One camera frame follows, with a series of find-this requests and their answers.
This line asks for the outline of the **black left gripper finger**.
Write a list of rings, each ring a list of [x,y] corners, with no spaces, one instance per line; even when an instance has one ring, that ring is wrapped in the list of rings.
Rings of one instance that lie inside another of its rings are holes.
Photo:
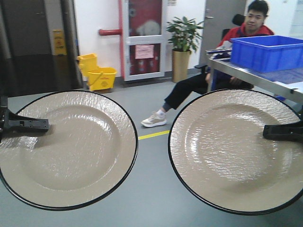
[[[8,97],[0,97],[0,140],[9,132],[46,133],[48,130],[48,119],[37,119],[17,115],[8,109]]]

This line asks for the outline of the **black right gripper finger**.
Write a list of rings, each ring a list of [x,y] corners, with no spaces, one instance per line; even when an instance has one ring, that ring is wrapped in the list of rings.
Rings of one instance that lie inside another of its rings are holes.
[[[288,124],[265,125],[262,133],[268,140],[303,141],[303,121]]]

